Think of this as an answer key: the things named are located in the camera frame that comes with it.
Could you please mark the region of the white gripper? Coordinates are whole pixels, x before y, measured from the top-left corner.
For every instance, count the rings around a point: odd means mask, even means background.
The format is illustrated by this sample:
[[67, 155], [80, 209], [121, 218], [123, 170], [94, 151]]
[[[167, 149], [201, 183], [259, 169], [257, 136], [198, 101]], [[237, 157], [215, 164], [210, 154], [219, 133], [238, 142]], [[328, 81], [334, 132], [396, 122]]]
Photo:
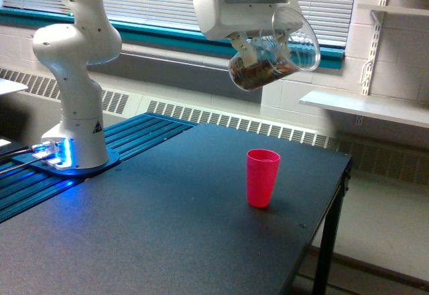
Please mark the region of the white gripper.
[[[302, 13], [298, 0], [193, 0], [200, 31], [208, 40], [230, 38], [245, 66], [257, 63], [257, 53], [247, 41], [258, 30], [268, 26], [274, 11], [288, 7]], [[275, 55], [278, 60], [290, 59], [288, 29], [275, 31]]]

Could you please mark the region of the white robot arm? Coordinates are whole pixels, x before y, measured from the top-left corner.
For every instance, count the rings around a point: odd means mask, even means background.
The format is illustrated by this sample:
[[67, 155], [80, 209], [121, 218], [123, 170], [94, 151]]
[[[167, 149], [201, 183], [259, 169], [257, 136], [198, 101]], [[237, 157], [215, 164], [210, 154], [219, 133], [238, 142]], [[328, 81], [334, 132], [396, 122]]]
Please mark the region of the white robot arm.
[[[86, 170], [109, 161], [103, 131], [101, 86], [87, 68], [116, 59], [122, 48], [103, 0], [61, 0], [74, 23], [57, 23], [36, 31], [33, 50], [54, 75], [60, 89], [61, 120], [43, 134], [34, 156], [59, 170]], [[193, 0], [198, 26], [207, 39], [228, 39], [245, 59], [256, 60], [255, 40], [286, 40], [310, 29], [298, 0]]]

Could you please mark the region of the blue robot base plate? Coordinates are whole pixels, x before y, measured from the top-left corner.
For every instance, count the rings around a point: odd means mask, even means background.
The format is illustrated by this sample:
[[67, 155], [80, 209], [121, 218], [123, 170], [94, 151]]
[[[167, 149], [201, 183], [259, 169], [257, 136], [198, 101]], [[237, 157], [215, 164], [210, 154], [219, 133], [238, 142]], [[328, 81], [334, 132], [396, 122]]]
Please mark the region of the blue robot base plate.
[[34, 170], [38, 170], [38, 171], [51, 174], [54, 176], [59, 176], [59, 177], [90, 178], [120, 163], [120, 155], [118, 152], [116, 152], [113, 149], [108, 149], [107, 152], [108, 152], [109, 161], [106, 164], [96, 168], [87, 168], [87, 169], [75, 168], [75, 169], [69, 169], [69, 170], [58, 170], [54, 167], [47, 165], [47, 163], [43, 161], [36, 160], [33, 156], [31, 156], [31, 154], [22, 154], [20, 156], [15, 156], [11, 158], [11, 161], [16, 162], [18, 164], [24, 164], [35, 160], [34, 163], [29, 165], [29, 167]]

